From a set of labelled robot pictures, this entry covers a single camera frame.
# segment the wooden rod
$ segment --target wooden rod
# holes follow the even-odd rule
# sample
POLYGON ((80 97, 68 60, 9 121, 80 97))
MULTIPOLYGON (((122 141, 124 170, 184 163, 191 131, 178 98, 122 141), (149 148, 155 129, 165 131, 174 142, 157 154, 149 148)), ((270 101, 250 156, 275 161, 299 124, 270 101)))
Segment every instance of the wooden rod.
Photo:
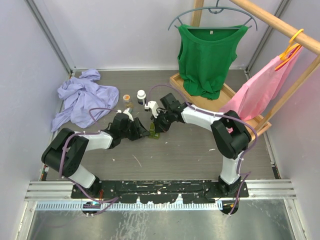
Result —
MULTIPOLYGON (((204 6, 205 0, 194 0, 193 8, 202 8, 204 6)), ((201 21, 202 10, 192 12, 191 26, 199 27, 201 21)))
POLYGON ((295 81, 295 83, 286 91, 286 93, 279 99, 279 101, 273 106, 268 114, 259 122, 255 127, 256 131, 259 131, 268 122, 276 112, 286 103, 286 101, 301 87, 301 85, 312 75, 312 73, 320 66, 320 55, 313 60, 308 68, 301 74, 301 76, 295 81))
MULTIPOLYGON (((230 0, 230 2, 233 2, 234 4, 238 5, 242 9, 256 16, 258 19, 265 22, 266 24, 273 27, 274 29, 278 30, 279 32, 283 33, 289 38, 292 38, 293 35, 295 35, 298 31, 298 29, 287 24, 286 22, 282 21, 276 16, 273 16, 271 13, 255 5, 249 0, 230 0)), ((304 34, 303 32, 301 32, 295 38, 294 41, 298 44, 301 44, 306 49, 309 49, 310 51, 314 52, 315 54, 317 55, 320 54, 320 42, 304 34)))

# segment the wooden clothes rack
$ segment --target wooden clothes rack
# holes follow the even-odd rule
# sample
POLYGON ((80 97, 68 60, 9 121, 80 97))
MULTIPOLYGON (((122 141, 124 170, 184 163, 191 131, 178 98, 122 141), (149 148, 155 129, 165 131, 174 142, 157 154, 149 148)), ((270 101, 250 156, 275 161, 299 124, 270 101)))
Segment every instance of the wooden clothes rack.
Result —
MULTIPOLYGON (((298 31, 298 29, 287 24, 271 13, 265 11, 249 0, 230 0, 230 2, 238 5, 248 13, 254 15, 261 21, 265 22, 269 26, 278 30, 282 34, 289 38, 292 38, 298 31)), ((194 0, 194 8, 202 8, 204 6, 204 0, 194 0)), ((194 11, 192 13, 191 25, 194 27, 200 26, 202 10, 194 11)), ((248 124, 254 127, 258 136, 263 134, 268 128, 271 127, 269 120, 275 115, 275 113, 286 103, 286 101, 300 88, 300 86, 308 79, 309 76, 320 66, 320 42, 312 37, 301 32, 294 41, 301 44, 306 49, 317 54, 315 60, 307 67, 307 69, 301 74, 301 76, 295 81, 295 83, 286 91, 286 93, 279 99, 279 101, 273 106, 273 108, 267 113, 266 116, 256 116, 255 118, 246 121, 248 124)), ((224 106, 236 93, 226 84, 223 85, 220 91, 220 97, 216 100, 209 100, 201 96, 191 96, 184 89, 184 81, 180 77, 179 73, 170 77, 170 84, 179 89, 188 101, 194 103, 199 108, 207 109, 210 111, 218 112, 219 109, 224 106)))

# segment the black mounting plate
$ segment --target black mounting plate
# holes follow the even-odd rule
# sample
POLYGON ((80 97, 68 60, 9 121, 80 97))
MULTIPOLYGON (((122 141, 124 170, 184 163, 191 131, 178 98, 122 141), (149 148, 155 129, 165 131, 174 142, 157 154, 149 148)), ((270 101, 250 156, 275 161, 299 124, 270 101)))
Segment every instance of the black mounting plate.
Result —
MULTIPOLYGON (((140 202, 147 204, 174 203, 181 194, 184 204, 215 203, 213 198, 234 198, 236 193, 222 195, 218 182, 211 180, 103 180, 102 199, 119 197, 119 202, 134 204, 139 197, 140 202)), ((91 197, 98 199, 100 194, 91 197)), ((240 197, 249 197, 247 184, 244 182, 240 197)), ((86 199, 78 187, 73 186, 72 199, 86 199)))

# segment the gray hanger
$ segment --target gray hanger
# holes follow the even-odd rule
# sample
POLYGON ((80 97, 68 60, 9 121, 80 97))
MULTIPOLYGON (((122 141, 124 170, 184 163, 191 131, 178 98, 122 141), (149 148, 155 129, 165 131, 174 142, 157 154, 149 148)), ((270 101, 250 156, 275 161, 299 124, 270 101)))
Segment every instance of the gray hanger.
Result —
MULTIPOLYGON (((236 9, 236 8, 233 8, 233 7, 228 7, 228 6, 218 6, 218 3, 219 3, 220 0, 217 0, 216 2, 216 6, 205 6, 205 7, 198 7, 198 8, 195 8, 195 9, 191 9, 189 11, 185 11, 183 13, 181 13, 180 15, 176 16, 173 21, 170 23, 169 27, 168 27, 168 31, 169 29, 171 28, 171 25, 175 22, 175 20, 178 19, 178 21, 180 22, 180 24, 182 25, 183 22, 181 21, 180 17, 182 15, 185 15, 185 14, 188 14, 188 13, 191 13, 191 12, 194 12, 194 11, 198 11, 198 10, 204 10, 204 9, 208 9, 210 13, 212 14, 219 14, 221 13, 223 10, 232 10, 232 11, 236 11, 236 12, 240 12, 240 13, 243 13, 245 15, 248 15, 250 18, 243 24, 243 26, 245 26, 251 19, 254 21, 255 23, 255 29, 258 31, 258 25, 257 25, 257 22, 256 20, 254 19, 254 16, 252 16, 250 13, 247 13, 246 11, 243 11, 243 10, 240 10, 240 9, 236 9)), ((239 29, 239 27, 194 27, 194 26, 190 26, 188 27, 188 29, 239 29)))

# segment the small bottle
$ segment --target small bottle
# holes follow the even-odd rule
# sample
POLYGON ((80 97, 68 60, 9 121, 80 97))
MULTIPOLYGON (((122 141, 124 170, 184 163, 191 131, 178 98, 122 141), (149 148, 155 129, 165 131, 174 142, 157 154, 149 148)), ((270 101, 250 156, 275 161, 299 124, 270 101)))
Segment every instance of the small bottle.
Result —
POLYGON ((134 108, 134 104, 133 104, 129 94, 124 95, 122 99, 123 99, 123 103, 124 103, 124 106, 126 109, 128 109, 128 108, 133 109, 134 108))
POLYGON ((141 105, 146 104, 147 95, 145 91, 139 90, 136 97, 138 98, 138 104, 141 104, 141 105))

